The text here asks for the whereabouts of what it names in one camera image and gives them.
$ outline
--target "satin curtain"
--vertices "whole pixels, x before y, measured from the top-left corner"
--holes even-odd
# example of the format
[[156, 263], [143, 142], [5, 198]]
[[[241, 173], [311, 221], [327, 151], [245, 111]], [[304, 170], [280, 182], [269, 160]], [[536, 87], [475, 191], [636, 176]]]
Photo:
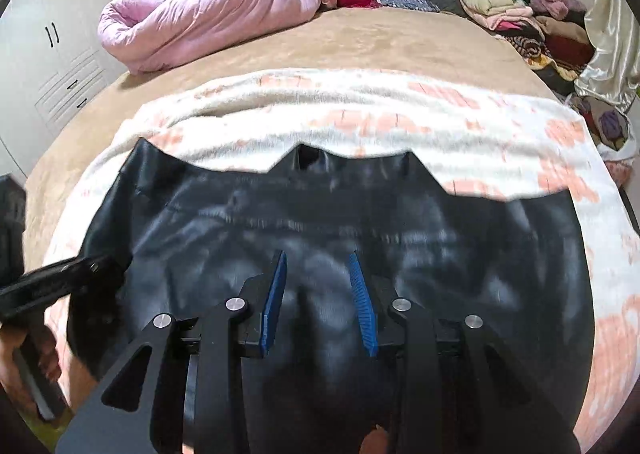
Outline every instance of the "satin curtain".
[[595, 0], [584, 22], [596, 52], [575, 91], [626, 110], [640, 86], [638, 20], [626, 0]]

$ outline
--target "white blanket with orange pattern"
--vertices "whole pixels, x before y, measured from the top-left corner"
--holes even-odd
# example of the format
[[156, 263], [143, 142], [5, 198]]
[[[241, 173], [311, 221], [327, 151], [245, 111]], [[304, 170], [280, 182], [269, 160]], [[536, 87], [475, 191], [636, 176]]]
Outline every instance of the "white blanket with orange pattern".
[[[78, 253], [139, 137], [208, 169], [267, 171], [299, 142], [349, 157], [411, 149], [454, 193], [497, 199], [569, 188], [593, 291], [593, 366], [575, 427], [600, 437], [640, 374], [640, 238], [584, 120], [546, 98], [505, 95], [406, 73], [271, 70], [209, 82], [144, 105], [82, 175], [45, 263]], [[66, 308], [47, 311], [69, 390]]]

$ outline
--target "beige mattress cover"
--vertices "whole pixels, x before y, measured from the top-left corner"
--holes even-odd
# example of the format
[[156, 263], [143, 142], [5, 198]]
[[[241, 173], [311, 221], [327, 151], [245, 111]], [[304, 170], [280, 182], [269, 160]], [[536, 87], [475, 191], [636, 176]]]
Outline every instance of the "beige mattress cover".
[[27, 179], [27, 269], [42, 265], [66, 199], [123, 120], [151, 100], [214, 78], [273, 68], [401, 70], [505, 93], [554, 98], [504, 41], [452, 14], [339, 9], [164, 73], [122, 75], [65, 127]]

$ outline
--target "pink comforter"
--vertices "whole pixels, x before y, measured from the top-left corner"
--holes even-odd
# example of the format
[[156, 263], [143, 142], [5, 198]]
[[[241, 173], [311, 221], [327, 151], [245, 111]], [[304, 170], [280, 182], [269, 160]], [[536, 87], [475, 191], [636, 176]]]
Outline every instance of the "pink comforter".
[[320, 0], [114, 0], [98, 38], [131, 73], [168, 70], [306, 23]]

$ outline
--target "blue cloth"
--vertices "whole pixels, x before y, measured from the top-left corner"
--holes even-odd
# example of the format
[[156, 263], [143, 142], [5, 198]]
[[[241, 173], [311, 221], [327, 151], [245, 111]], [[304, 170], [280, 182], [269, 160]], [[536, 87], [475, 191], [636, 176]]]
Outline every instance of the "blue cloth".
[[419, 10], [420, 12], [440, 12], [440, 9], [429, 0], [380, 0], [385, 7], [397, 9]]

